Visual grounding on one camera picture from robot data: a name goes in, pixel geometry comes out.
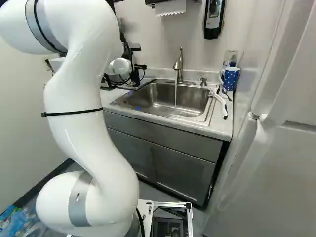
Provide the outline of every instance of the soap dispenser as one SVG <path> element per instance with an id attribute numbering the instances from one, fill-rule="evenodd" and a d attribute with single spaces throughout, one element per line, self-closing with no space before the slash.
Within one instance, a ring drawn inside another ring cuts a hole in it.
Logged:
<path id="1" fill-rule="evenodd" d="M 206 0 L 204 15 L 204 38 L 217 39 L 223 27 L 225 0 Z"/>

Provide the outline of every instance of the gray band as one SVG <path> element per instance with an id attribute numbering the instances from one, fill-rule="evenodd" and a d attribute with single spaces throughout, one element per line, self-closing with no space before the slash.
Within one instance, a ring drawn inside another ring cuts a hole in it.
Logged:
<path id="1" fill-rule="evenodd" d="M 91 226 L 85 210 L 86 197 L 91 181 L 91 175 L 85 171 L 77 179 L 70 193 L 68 215 L 71 223 L 76 227 Z"/>
<path id="2" fill-rule="evenodd" d="M 44 48 L 54 53 L 67 52 L 51 31 L 42 0 L 37 3 L 34 0 L 28 0 L 25 4 L 25 16 L 32 34 Z"/>

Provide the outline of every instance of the paper towel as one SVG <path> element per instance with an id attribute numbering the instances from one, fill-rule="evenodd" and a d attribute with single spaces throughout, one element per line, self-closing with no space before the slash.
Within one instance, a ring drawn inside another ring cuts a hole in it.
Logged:
<path id="1" fill-rule="evenodd" d="M 155 4 L 155 14 L 157 17 L 184 13 L 186 9 L 187 0 L 172 0 Z"/>

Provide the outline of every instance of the black strap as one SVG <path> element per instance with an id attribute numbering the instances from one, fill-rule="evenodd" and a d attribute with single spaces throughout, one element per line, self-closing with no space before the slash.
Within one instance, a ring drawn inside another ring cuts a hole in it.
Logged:
<path id="1" fill-rule="evenodd" d="M 81 111 L 72 111 L 72 112 L 62 112 L 62 113 L 46 113 L 43 112 L 41 114 L 42 117 L 47 117 L 47 116 L 61 116 L 61 115 L 77 115 L 77 114 L 85 114 L 85 113 L 91 113 L 91 112 L 96 112 L 103 110 L 103 107 L 99 109 L 93 109 L 93 110 L 81 110 Z"/>

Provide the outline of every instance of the gray cabinet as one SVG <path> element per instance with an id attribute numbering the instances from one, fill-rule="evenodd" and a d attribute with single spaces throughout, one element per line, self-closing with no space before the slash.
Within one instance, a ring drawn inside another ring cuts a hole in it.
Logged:
<path id="1" fill-rule="evenodd" d="M 143 178 L 155 182 L 155 169 L 148 142 L 108 128 L 108 133 L 134 171 Z"/>
<path id="2" fill-rule="evenodd" d="M 157 183 L 203 205 L 215 164 L 159 145 L 151 151 Z"/>
<path id="3" fill-rule="evenodd" d="M 108 128 L 117 149 L 143 178 L 203 205 L 215 164 Z"/>
<path id="4" fill-rule="evenodd" d="M 108 128 L 216 163 L 223 141 L 104 111 Z"/>

